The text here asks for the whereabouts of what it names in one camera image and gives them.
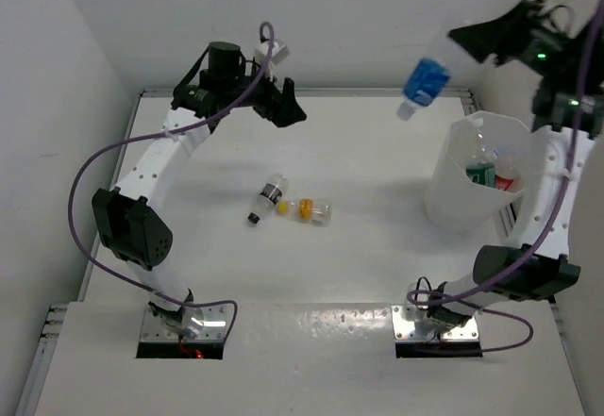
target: white bin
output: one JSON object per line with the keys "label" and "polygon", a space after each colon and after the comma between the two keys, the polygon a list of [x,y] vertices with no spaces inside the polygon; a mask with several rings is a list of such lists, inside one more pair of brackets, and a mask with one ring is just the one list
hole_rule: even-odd
{"label": "white bin", "polygon": [[478,117],[484,119],[487,152],[513,151],[518,169],[524,167],[522,160],[529,156],[530,131],[517,119],[478,111],[452,124],[424,198],[429,219],[447,230],[463,232],[479,227],[520,197],[524,189],[521,178],[512,186],[514,191],[501,191],[472,183],[466,175],[474,144],[461,139],[467,138],[464,129],[468,128],[468,119]]}

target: small bottle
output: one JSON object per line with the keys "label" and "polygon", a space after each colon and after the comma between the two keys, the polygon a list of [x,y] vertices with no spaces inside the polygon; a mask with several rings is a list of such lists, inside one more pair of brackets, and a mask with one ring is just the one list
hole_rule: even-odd
{"label": "small bottle", "polygon": [[264,185],[264,189],[256,196],[252,211],[247,216],[247,221],[256,225],[258,221],[273,211],[275,205],[281,200],[289,186],[287,178],[281,174],[273,174]]}
{"label": "small bottle", "polygon": [[496,150],[495,155],[495,188],[508,191],[513,182],[518,178],[518,170],[514,165],[514,159],[509,155],[500,155]]}
{"label": "small bottle", "polygon": [[473,129],[475,139],[474,151],[470,163],[465,167],[465,173],[470,180],[485,187],[495,187],[495,164],[487,155],[486,143],[482,133],[484,120],[481,117],[468,119]]}
{"label": "small bottle", "polygon": [[475,23],[467,16],[470,10],[454,10],[443,19],[440,30],[403,86],[403,101],[396,111],[402,120],[408,121],[416,110],[432,104],[451,78],[450,71],[464,72],[477,65],[448,37],[451,29]]}
{"label": "small bottle", "polygon": [[281,201],[277,204],[277,213],[303,223],[326,225],[331,219],[331,201],[327,199]]}
{"label": "small bottle", "polygon": [[430,106],[450,77],[451,74],[441,61],[421,58],[403,87],[403,101],[396,114],[403,121],[408,121],[416,110]]}

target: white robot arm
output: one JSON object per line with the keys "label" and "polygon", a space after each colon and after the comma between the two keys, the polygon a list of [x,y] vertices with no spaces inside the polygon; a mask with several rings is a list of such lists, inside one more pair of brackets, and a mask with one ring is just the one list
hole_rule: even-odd
{"label": "white robot arm", "polygon": [[[165,137],[155,139],[139,162],[110,191],[98,190],[92,208],[100,240],[113,254],[125,260],[139,280],[154,292],[149,305],[165,325],[179,336],[194,337],[199,320],[194,310],[167,301],[191,303],[193,294],[177,277],[169,260],[173,236],[158,215],[163,201],[180,171],[195,151],[216,129],[218,121],[192,126],[201,119],[229,107],[241,97],[257,77],[259,64],[251,61],[251,75],[245,74],[247,61],[238,45],[212,42],[207,50],[209,66],[199,75],[199,85],[189,85],[201,67],[198,60],[176,86],[172,109],[163,124]],[[306,120],[294,96],[294,82],[283,81],[282,91],[276,80],[263,76],[239,107],[253,109],[277,127]]]}

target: cable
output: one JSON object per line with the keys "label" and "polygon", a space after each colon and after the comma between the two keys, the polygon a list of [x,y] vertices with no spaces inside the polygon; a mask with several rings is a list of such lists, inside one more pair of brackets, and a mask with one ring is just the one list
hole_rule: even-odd
{"label": "cable", "polygon": [[[432,290],[432,285],[430,284],[430,281],[427,277],[425,276],[421,276],[419,279],[417,279],[417,284],[415,284],[415,291],[419,291],[419,287],[421,285],[421,282],[425,281],[426,285],[428,286],[428,291],[421,291],[422,294],[424,295],[428,295],[428,297],[432,296],[432,295],[436,295],[436,296],[449,296],[449,295],[444,295],[443,293],[440,293],[439,291],[433,291]],[[473,303],[467,303],[465,301],[460,301],[460,303],[462,303],[465,306],[468,306],[470,308],[474,308],[474,309],[480,309],[480,307],[478,305],[475,305]],[[482,349],[475,349],[475,350],[464,350],[463,352],[467,355],[481,355],[484,353],[493,353],[493,352],[503,352],[505,350],[512,350],[513,348],[518,348],[518,347],[522,347],[523,345],[526,345],[527,343],[529,343],[534,335],[534,328],[532,327],[532,324],[530,324],[530,322],[526,319],[523,319],[522,317],[518,317],[517,315],[513,315],[510,314],[509,312],[502,312],[499,310],[492,310],[492,309],[483,309],[482,310],[484,313],[486,314],[492,314],[492,315],[498,315],[499,317],[505,317],[506,319],[512,319],[515,320],[517,322],[520,322],[521,324],[524,324],[527,328],[528,328],[528,335],[520,342],[517,343],[512,343],[510,345],[504,345],[502,347],[490,347],[490,348],[482,348]],[[426,345],[431,343],[432,341],[434,341],[434,339],[436,339],[437,335],[435,334],[432,339],[430,339],[429,341],[425,341],[422,342],[420,345]],[[441,345],[445,346],[446,342],[440,342]],[[433,353],[432,350],[422,350],[421,348],[418,349],[419,351],[423,351],[425,353]],[[443,352],[443,351],[437,351],[439,355],[441,354],[451,354],[451,355],[455,355],[455,352]]]}
{"label": "cable", "polygon": [[180,350],[182,353],[186,354],[189,358],[192,358],[193,355],[195,355],[195,357],[197,359],[201,359],[204,357],[199,350],[193,351],[193,350],[189,350],[187,347],[185,347],[184,343],[182,342],[182,337],[180,337],[178,339],[178,350]]}
{"label": "cable", "polygon": [[[558,23],[556,23],[556,20],[554,19],[553,15],[554,12],[556,10],[559,10],[563,8],[564,10],[566,10],[568,16],[566,19],[566,27],[564,28],[564,31],[562,31],[562,29],[560,29],[560,27],[558,26]],[[566,4],[559,4],[557,6],[554,6],[548,13],[547,13],[547,20],[549,21],[549,24],[556,29],[557,32],[563,32],[565,34],[569,34],[571,27],[573,27],[573,23],[575,22],[575,11],[572,8],[569,8]]]}
{"label": "cable", "polygon": [[[237,97],[235,100],[233,100],[226,108],[221,109],[219,112],[217,112],[216,114],[214,114],[213,116],[210,116],[208,119],[204,119],[200,122],[197,122],[195,124],[191,124],[188,126],[183,126],[181,128],[175,128],[174,130],[170,130],[169,133],[172,135],[178,135],[180,133],[184,133],[186,131],[192,130],[194,128],[198,128],[199,126],[202,125],[207,125],[213,121],[217,121],[219,119],[222,119],[223,117],[227,116],[230,111],[233,108],[236,108],[237,106],[239,106],[239,104],[241,104],[241,102],[243,100],[245,100],[245,98],[254,90],[256,89],[256,86],[258,86],[258,84],[260,83],[260,80],[264,77],[264,75],[267,73],[268,70],[268,64],[271,60],[271,57],[273,55],[273,43],[275,42],[275,30],[273,29],[273,26],[269,23],[269,22],[263,22],[260,25],[260,34],[263,37],[263,31],[264,29],[268,29],[269,31],[269,37],[270,37],[270,42],[269,42],[269,47],[268,47],[268,53],[266,54],[266,59],[264,60],[264,62],[262,63],[262,65],[260,66],[260,70],[258,71],[258,73],[256,74],[256,77],[254,77],[254,79],[252,80],[252,82],[250,83],[250,85],[245,89],[245,91],[242,92],[242,94]],[[147,141],[147,140],[155,140],[155,139],[160,139],[160,138],[165,138],[165,132],[160,132],[160,133],[154,133],[154,134],[150,134],[150,135],[142,135],[142,136],[138,136],[138,137],[134,137],[134,138],[128,138],[126,140],[122,140],[122,141],[118,141],[115,142],[113,144],[110,145],[106,145],[105,147],[103,147],[102,149],[96,151],[94,154],[92,154],[82,165],[82,167],[79,169],[79,171],[77,171],[77,174],[75,175],[74,178],[74,182],[72,183],[72,187],[69,190],[69,199],[67,202],[67,220],[69,222],[69,231],[72,235],[72,238],[74,239],[75,245],[77,246],[77,249],[80,250],[80,252],[84,255],[85,258],[87,258],[91,263],[93,263],[94,265],[96,265],[98,268],[100,268],[101,270],[103,270],[106,273],[109,273],[110,275],[117,277],[118,279],[123,280],[124,282],[134,286],[134,287],[138,287],[139,289],[142,289],[144,291],[149,291],[151,293],[154,293],[156,296],[158,296],[159,298],[169,302],[169,303],[173,303],[175,305],[179,305],[185,308],[207,308],[210,306],[217,306],[217,305],[232,305],[233,306],[233,315],[231,318],[231,322],[230,325],[228,327],[228,330],[226,331],[225,337],[223,339],[223,343],[227,342],[228,336],[230,335],[231,330],[233,329],[233,326],[235,324],[235,320],[237,319],[237,312],[239,310],[237,302],[235,302],[234,300],[221,300],[221,301],[214,301],[214,302],[210,302],[210,303],[193,303],[193,302],[187,302],[187,301],[179,301],[173,297],[171,297],[170,295],[166,295],[160,291],[157,291],[156,289],[153,289],[150,286],[146,286],[143,283],[140,283],[138,281],[135,281],[134,279],[131,279],[125,275],[122,275],[121,273],[116,272],[115,270],[112,270],[110,267],[108,267],[107,265],[102,264],[101,262],[99,262],[95,257],[92,256],[91,252],[88,251],[86,249],[86,247],[84,246],[84,244],[82,243],[81,239],[77,236],[77,231],[76,231],[76,224],[74,222],[74,200],[76,198],[76,189],[77,189],[77,184],[79,183],[79,181],[81,180],[82,176],[84,175],[84,172],[88,169],[88,167],[92,164],[93,161],[95,161],[97,158],[99,158],[101,155],[107,153],[109,150],[115,149],[117,147],[122,147],[124,145],[127,144],[131,144],[133,142],[140,142],[140,141]]]}
{"label": "cable", "polygon": [[[579,137],[579,127],[581,125],[581,119],[583,116],[583,110],[581,109],[581,100],[585,95],[585,88],[587,84],[587,75],[589,73],[589,66],[591,56],[594,52],[594,46],[596,45],[597,34],[604,24],[604,0],[598,0],[596,13],[590,23],[589,30],[587,32],[587,38],[585,39],[585,44],[583,45],[583,50],[581,52],[581,58],[579,62],[579,72],[577,75],[577,86],[576,86],[576,97],[579,100],[579,106],[577,107],[577,111],[575,111],[575,115],[573,116],[572,123],[572,137],[571,144],[566,154],[566,163],[565,167],[568,173],[572,172],[574,163],[575,163],[575,154],[577,153],[577,141]],[[568,190],[568,184],[570,180],[568,176],[562,177],[562,182],[560,184],[560,189],[558,191],[558,195],[556,201],[554,203],[554,207],[551,210],[551,214],[545,223],[544,230],[539,234],[535,243],[520,257],[518,258],[512,265],[507,267],[502,272],[497,275],[487,279],[482,284],[477,285],[475,288],[470,289],[468,291],[463,291],[457,295],[446,296],[439,300],[426,301],[426,303],[422,303],[422,306],[434,307],[434,306],[442,306],[448,303],[464,303],[462,300],[467,298],[468,296],[476,295],[482,291],[489,291],[495,284],[499,281],[506,279],[508,276],[514,274],[520,267],[522,267],[535,252],[539,249],[539,247],[545,241],[545,238],[551,231],[552,226],[556,221],[556,217],[560,212],[562,207],[562,202],[564,201],[564,196],[566,195],[566,191]],[[407,293],[407,301],[414,304],[413,297],[418,294],[423,294],[423,291],[410,291]]]}
{"label": "cable", "polygon": [[[450,295],[445,295],[444,293],[440,293],[438,291],[419,291],[419,292],[424,295],[439,295],[439,296],[443,296],[443,297],[450,297]],[[471,303],[467,303],[465,301],[460,301],[459,303],[466,305],[470,308],[480,309],[479,306],[473,305]],[[519,317],[517,315],[510,314],[508,312],[502,312],[500,310],[484,308],[482,310],[482,312],[484,312],[485,314],[498,315],[499,317],[504,317],[506,319],[511,319],[511,320],[515,320],[516,322],[520,322],[521,324],[523,324],[524,326],[526,326],[528,328],[528,334],[523,340],[521,340],[520,342],[517,342],[517,343],[511,343],[510,345],[503,345],[501,347],[489,347],[489,348],[477,348],[474,350],[463,350],[464,354],[466,354],[466,355],[482,355],[484,353],[504,352],[506,350],[512,350],[514,348],[522,347],[523,345],[526,345],[530,341],[532,341],[532,338],[535,334],[535,329],[533,328],[532,324],[530,324],[530,322],[527,319],[523,319],[522,317]],[[446,342],[441,342],[441,345],[446,346]],[[459,355],[459,352],[446,351],[446,350],[433,350],[433,349],[422,350],[421,348],[418,348],[418,350],[420,352],[436,354],[436,355],[445,355],[445,356],[458,356]]]}

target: bottle in bin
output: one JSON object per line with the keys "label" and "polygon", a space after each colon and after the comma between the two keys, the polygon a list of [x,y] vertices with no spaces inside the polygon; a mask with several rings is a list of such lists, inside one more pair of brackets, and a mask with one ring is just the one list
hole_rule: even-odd
{"label": "bottle in bin", "polygon": [[481,117],[468,119],[474,136],[474,151],[470,162],[465,166],[465,173],[473,183],[484,185],[485,187],[495,187],[495,164],[489,157],[482,133],[484,120]]}
{"label": "bottle in bin", "polygon": [[514,159],[509,155],[499,154],[496,150],[495,155],[495,188],[502,191],[509,191],[513,182],[518,178]]}
{"label": "bottle in bin", "polygon": [[281,200],[281,197],[283,197],[288,186],[289,182],[283,175],[271,175],[260,194],[256,196],[252,211],[247,216],[247,221],[252,225],[256,225],[258,221],[266,218],[275,209],[275,206]]}

